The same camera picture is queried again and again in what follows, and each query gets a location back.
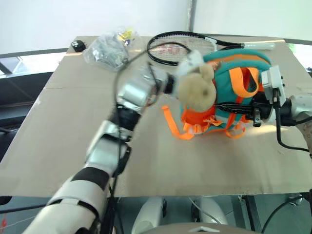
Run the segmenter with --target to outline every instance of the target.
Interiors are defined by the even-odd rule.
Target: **plush bear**
[[[180,76],[178,99],[181,104],[196,112],[209,110],[216,98],[214,75],[214,68],[210,64],[203,64]]]

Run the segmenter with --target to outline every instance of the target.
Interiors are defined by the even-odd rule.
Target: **cardboard sheet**
[[[95,37],[79,39],[90,44]],[[276,40],[276,48],[265,53],[279,64],[286,95],[298,94],[302,87],[307,91],[303,84],[311,78],[282,39],[218,39]],[[124,78],[137,75],[147,59],[131,66]],[[86,64],[81,54],[69,49],[0,163],[0,195],[52,196],[83,166],[88,145],[113,107],[114,75]],[[161,110],[165,104],[179,122],[178,101],[172,97],[161,96],[146,111],[131,141],[133,151],[116,196],[290,193],[311,188],[309,154],[279,146],[275,126],[248,127],[237,140],[215,133],[183,141],[171,135]],[[283,128],[282,138],[306,147],[294,127]]]

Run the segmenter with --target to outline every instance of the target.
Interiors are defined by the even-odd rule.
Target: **black cable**
[[[280,144],[281,146],[283,146],[286,149],[301,150],[301,151],[305,151],[305,152],[309,153],[310,151],[308,149],[289,146],[289,145],[286,145],[282,142],[282,138],[281,138],[281,113],[280,113],[281,105],[280,105],[280,101],[279,101],[279,94],[280,93],[279,93],[278,89],[273,89],[273,108],[275,109],[275,115],[276,115],[276,138],[277,138],[278,144]]]
[[[305,123],[305,122],[308,122],[308,121],[310,121],[310,120],[312,120],[312,116],[310,116],[310,117],[308,117],[308,118],[305,118],[305,119],[303,119],[303,120],[297,121],[297,122],[296,122],[296,125],[302,124],[302,123]]]
[[[286,145],[282,142],[281,139],[281,115],[280,115],[280,107],[275,107],[275,113],[276,113],[276,137],[277,142],[283,146],[284,148],[290,149],[290,150],[301,150],[305,152],[310,152],[308,149],[300,148],[300,147],[293,147]]]
[[[109,234],[113,233],[113,228],[114,228],[114,220],[115,220],[115,214],[114,214],[114,209],[110,207],[110,223],[109,223]]]
[[[164,43],[161,43],[161,44],[158,44],[156,46],[153,46],[151,47],[150,49],[148,50],[151,50],[151,49],[154,49],[154,48],[157,48],[159,46],[163,46],[163,45],[166,45],[166,44],[176,44],[176,45],[179,45],[183,48],[185,48],[188,53],[191,51],[187,46],[179,43],[179,42],[164,42]],[[124,64],[117,72],[116,76],[115,76],[115,79],[114,79],[114,84],[113,84],[113,100],[114,100],[114,103],[115,103],[115,109],[116,109],[116,113],[117,113],[117,127],[118,127],[118,164],[120,162],[120,158],[121,158],[121,129],[120,129],[120,114],[119,114],[119,107],[120,105],[118,104],[118,101],[117,101],[117,88],[118,88],[118,81],[121,77],[121,74],[122,72],[124,72],[127,67],[132,63],[134,62],[135,60],[137,60],[139,57],[141,57],[142,55],[144,55],[145,53],[147,53],[148,51],[147,49],[142,51],[141,53],[139,53],[138,55],[134,56],[131,60],[129,60],[126,64]],[[152,71],[152,68],[150,67],[151,69],[151,73],[152,73],[152,76],[153,78],[155,79],[155,83],[156,83],[156,87],[157,87],[157,82],[156,82],[156,78],[155,78],[155,75]],[[120,222],[120,229],[121,229],[121,232],[122,234],[124,234],[124,230],[123,230],[123,226],[122,226],[122,220],[121,220],[121,217],[120,217],[120,214],[118,212],[118,209],[117,209],[117,204],[116,204],[116,201],[115,201],[115,190],[116,190],[116,187],[117,187],[117,180],[118,180],[118,175],[115,176],[115,179],[114,179],[114,182],[113,182],[113,188],[109,187],[109,191],[111,193],[111,198],[114,202],[114,207],[115,207],[115,211],[116,211],[116,214],[117,214],[117,217],[119,219],[119,222]]]
[[[158,100],[159,86],[157,84],[157,80],[156,80],[154,71],[152,69],[152,64],[150,62],[147,62],[147,66],[148,66],[148,68],[149,68],[149,70],[150,70],[150,72],[152,74],[153,80],[155,82],[155,87],[156,87],[155,99],[154,99],[153,103],[149,104],[149,106],[151,106],[151,105],[154,105],[157,102],[157,100]]]
[[[117,202],[116,202],[116,200],[115,200],[115,197],[112,196],[113,190],[112,190],[111,186],[109,186],[109,192],[111,193],[111,199],[112,199],[112,201],[113,201],[114,210],[115,210],[115,212],[116,212],[116,214],[117,214],[117,218],[118,218],[118,221],[119,221],[121,234],[124,234],[124,229],[123,229],[123,225],[122,225],[122,219],[121,219],[121,216],[120,216],[119,209],[118,209],[118,207],[117,207]]]
[[[267,219],[267,221],[264,223],[263,228],[261,233],[263,234],[269,224],[269,222],[271,221],[271,219],[273,218],[273,216],[284,206],[286,206],[288,203],[292,202],[292,201],[297,201],[299,199],[303,198],[303,196],[296,196],[294,198],[288,199],[287,201],[283,202],[282,204],[280,204],[269,216],[269,218]]]
[[[115,79],[114,79],[114,84],[113,84],[113,100],[114,100],[114,103],[115,103],[115,108],[116,108],[116,112],[117,112],[117,126],[118,126],[118,134],[119,134],[119,139],[118,139],[118,161],[120,160],[121,158],[121,130],[120,130],[120,114],[119,114],[119,104],[118,104],[118,101],[117,101],[117,87],[118,87],[118,81],[121,77],[121,74],[122,72],[124,72],[128,66],[134,62],[135,60],[137,60],[139,57],[141,57],[142,55],[144,55],[145,53],[147,53],[148,50],[152,50],[154,48],[157,48],[157,47],[160,47],[160,46],[163,46],[163,45],[167,45],[167,44],[175,44],[175,45],[179,45],[183,48],[185,48],[187,50],[187,52],[191,52],[191,50],[186,46],[186,45],[183,45],[182,43],[179,43],[179,42],[164,42],[164,43],[161,43],[161,44],[158,44],[156,46],[153,46],[149,49],[146,49],[144,51],[142,51],[141,53],[137,54],[136,56],[134,56],[132,59],[130,59],[126,64],[124,64],[117,72],[116,76],[115,76]],[[116,190],[116,186],[117,186],[117,178],[118,176],[116,175],[115,176],[115,180],[114,180],[114,183],[113,183],[113,188],[112,188],[112,196],[114,196],[115,194],[115,190]]]
[[[27,210],[37,209],[37,208],[41,208],[41,207],[45,207],[45,206],[46,206],[46,204],[37,205],[37,206],[27,206],[27,207],[14,208],[14,209],[0,211],[0,214],[7,214],[7,213],[11,213],[11,212],[18,212],[18,211],[27,211]]]

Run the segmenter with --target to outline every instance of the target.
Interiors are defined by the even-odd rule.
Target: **clear plastic bag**
[[[141,51],[140,36],[133,29],[127,28],[98,37],[83,52],[83,56],[89,64],[118,71],[123,64]]]

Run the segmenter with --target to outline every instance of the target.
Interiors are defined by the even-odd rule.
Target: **white wall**
[[[0,54],[68,47],[130,25],[186,30],[189,0],[0,0]],[[312,40],[312,0],[197,0],[194,31]]]
[[[312,40],[312,0],[197,0],[194,31]]]
[[[143,36],[186,30],[189,0],[0,0],[0,54],[65,48],[129,25]]]

